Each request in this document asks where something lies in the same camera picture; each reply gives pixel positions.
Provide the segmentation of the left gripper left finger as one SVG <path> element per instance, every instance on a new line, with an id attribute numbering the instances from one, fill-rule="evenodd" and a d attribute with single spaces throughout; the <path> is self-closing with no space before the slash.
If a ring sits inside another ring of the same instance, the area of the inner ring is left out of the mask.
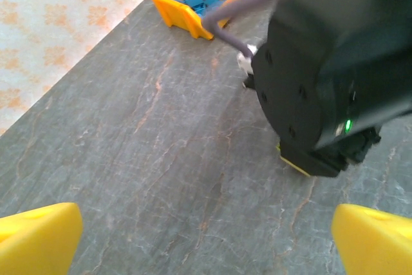
<path id="1" fill-rule="evenodd" d="M 0 275 L 68 275 L 82 228 L 73 202 L 0 218 Z"/>

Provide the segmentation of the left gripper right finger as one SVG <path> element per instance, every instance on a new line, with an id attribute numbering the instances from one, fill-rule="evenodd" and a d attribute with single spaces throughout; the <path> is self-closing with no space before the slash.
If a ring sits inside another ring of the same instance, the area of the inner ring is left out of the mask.
<path id="1" fill-rule="evenodd" d="M 412 218 L 340 204 L 331 230 L 346 275 L 412 275 Z"/>

